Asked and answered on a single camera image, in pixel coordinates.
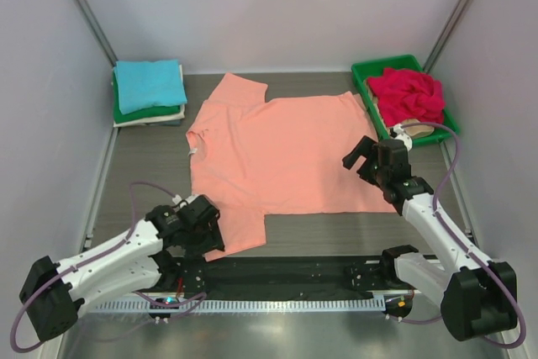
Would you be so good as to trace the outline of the salmon pink t shirt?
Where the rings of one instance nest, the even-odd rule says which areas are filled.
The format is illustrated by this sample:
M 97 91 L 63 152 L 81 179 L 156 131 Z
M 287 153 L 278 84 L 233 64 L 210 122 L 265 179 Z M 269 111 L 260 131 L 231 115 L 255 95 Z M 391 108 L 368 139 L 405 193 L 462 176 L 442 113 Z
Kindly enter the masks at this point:
M 264 83 L 228 73 L 187 131 L 193 192 L 219 209 L 218 260 L 266 243 L 268 214 L 387 213 L 382 192 L 342 164 L 375 130 L 350 92 L 266 99 Z

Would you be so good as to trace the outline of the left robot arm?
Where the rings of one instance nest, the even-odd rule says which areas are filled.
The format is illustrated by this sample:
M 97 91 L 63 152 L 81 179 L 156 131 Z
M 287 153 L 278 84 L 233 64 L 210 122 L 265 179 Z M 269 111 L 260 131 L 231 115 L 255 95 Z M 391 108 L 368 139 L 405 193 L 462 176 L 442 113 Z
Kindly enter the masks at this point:
M 159 205 L 124 233 L 78 255 L 35 261 L 19 299 L 39 342 L 68 331 L 90 309 L 126 293 L 172 290 L 181 267 L 169 248 L 188 258 L 223 251 L 219 209 L 204 195 Z

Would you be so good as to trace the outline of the red t shirt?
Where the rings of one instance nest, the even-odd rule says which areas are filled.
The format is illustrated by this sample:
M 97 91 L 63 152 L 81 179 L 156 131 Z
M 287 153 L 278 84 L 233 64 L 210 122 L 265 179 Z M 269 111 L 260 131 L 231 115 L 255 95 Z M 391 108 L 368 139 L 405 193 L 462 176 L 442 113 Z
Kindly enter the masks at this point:
M 410 119 L 444 123 L 443 86 L 430 75 L 387 67 L 381 76 L 368 77 L 365 83 L 377 100 L 377 109 L 388 127 Z

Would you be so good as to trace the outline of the green plastic tray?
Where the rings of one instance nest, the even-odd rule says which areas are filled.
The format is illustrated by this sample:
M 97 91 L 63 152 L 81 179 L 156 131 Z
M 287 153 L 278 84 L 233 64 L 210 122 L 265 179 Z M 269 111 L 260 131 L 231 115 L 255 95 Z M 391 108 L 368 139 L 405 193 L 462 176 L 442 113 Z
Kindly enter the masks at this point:
M 371 121 L 374 125 L 377 135 L 381 139 L 386 139 L 389 134 L 382 127 L 381 121 L 377 113 L 375 112 L 372 100 L 367 94 L 367 89 L 363 82 L 368 77 L 379 77 L 382 75 L 383 70 L 387 67 L 392 67 L 394 69 L 410 69 L 413 71 L 424 72 L 421 65 L 418 63 L 417 59 L 413 55 L 399 55 L 392 56 L 388 58 L 382 58 L 373 61 L 363 61 L 358 62 L 352 65 L 351 72 L 353 77 L 353 82 L 356 86 L 358 93 L 361 95 L 361 98 L 367 107 L 367 112 L 370 115 Z M 456 121 L 452 117 L 448 108 L 444 109 L 444 123 L 443 125 L 457 132 L 458 127 Z

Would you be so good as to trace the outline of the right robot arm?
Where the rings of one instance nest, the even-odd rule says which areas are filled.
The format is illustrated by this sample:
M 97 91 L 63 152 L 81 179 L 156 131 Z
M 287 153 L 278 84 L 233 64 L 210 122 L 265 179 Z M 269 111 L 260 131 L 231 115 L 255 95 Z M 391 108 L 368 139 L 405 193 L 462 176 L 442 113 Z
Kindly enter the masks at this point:
M 422 292 L 439 308 L 445 327 L 458 341 L 519 329 L 519 337 L 507 348 L 521 345 L 526 323 L 513 267 L 489 257 L 458 228 L 428 182 L 412 174 L 402 140 L 364 136 L 343 158 L 343 167 L 350 170 L 360 158 L 359 178 L 382 191 L 439 261 L 430 263 L 410 245 L 387 249 L 378 268 L 381 282 L 389 288 L 407 283 Z

